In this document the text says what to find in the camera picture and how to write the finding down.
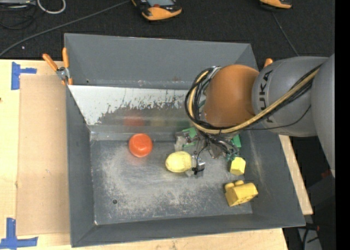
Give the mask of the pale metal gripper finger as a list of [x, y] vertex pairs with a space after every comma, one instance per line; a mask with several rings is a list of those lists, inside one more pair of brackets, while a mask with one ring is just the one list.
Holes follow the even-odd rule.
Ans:
[[192, 155], [190, 168], [185, 173], [190, 177], [202, 177], [205, 165], [206, 163], [198, 155]]
[[191, 130], [176, 132], [175, 138], [175, 151], [182, 151], [184, 148], [193, 146], [195, 143], [195, 133]]

